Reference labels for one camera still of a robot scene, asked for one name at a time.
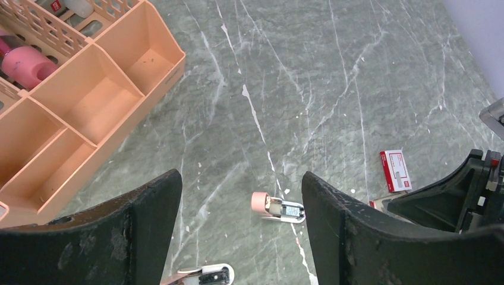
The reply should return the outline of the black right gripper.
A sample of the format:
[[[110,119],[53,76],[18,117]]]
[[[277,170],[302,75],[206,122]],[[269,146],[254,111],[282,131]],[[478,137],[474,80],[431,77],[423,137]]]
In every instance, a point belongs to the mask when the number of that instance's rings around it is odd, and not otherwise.
[[[391,200],[387,210],[446,232],[503,224],[503,156],[487,151],[480,173],[478,160],[467,159],[447,177]]]

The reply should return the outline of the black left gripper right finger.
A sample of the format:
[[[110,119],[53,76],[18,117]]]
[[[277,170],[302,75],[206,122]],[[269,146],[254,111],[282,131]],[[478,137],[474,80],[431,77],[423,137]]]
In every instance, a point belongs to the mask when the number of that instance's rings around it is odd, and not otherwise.
[[[451,233],[395,219],[314,173],[302,179],[320,284],[502,284],[503,227]]]

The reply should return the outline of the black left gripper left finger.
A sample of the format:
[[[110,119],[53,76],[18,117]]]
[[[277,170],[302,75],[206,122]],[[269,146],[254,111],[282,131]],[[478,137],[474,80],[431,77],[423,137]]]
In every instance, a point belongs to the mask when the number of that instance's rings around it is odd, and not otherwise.
[[[1,230],[2,284],[159,284],[182,194],[175,170],[47,224]]]

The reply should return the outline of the cardboard staple tray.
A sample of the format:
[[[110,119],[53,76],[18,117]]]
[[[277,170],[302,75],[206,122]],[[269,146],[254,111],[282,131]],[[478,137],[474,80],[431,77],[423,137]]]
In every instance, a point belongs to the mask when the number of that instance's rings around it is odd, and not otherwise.
[[[393,213],[391,213],[389,210],[388,210],[388,204],[395,198],[399,198],[399,197],[403,197],[407,194],[407,191],[401,191],[401,192],[397,192],[397,193],[391,193],[387,196],[384,196],[384,197],[381,197],[381,198],[376,198],[374,200],[370,200],[369,201],[369,205],[376,209],[376,210],[379,210],[389,216],[394,216]]]

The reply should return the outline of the small staple box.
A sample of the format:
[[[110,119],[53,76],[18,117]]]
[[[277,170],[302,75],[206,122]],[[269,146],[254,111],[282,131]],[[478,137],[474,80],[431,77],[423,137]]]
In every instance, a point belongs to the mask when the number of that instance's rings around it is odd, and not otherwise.
[[[402,150],[380,152],[382,167],[389,193],[412,191],[411,177]]]

